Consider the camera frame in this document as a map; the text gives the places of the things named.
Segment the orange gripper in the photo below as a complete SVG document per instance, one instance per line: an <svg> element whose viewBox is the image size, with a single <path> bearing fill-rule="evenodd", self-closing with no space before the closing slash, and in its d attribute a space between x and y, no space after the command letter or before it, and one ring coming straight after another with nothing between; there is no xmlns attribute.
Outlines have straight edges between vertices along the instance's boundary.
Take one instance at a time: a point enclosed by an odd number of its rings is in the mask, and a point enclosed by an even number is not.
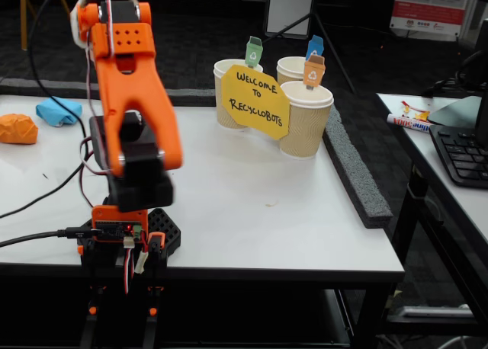
<svg viewBox="0 0 488 349"><path fill-rule="evenodd" d="M87 40L88 32L94 25L94 5L77 5L77 38Z"/></svg>

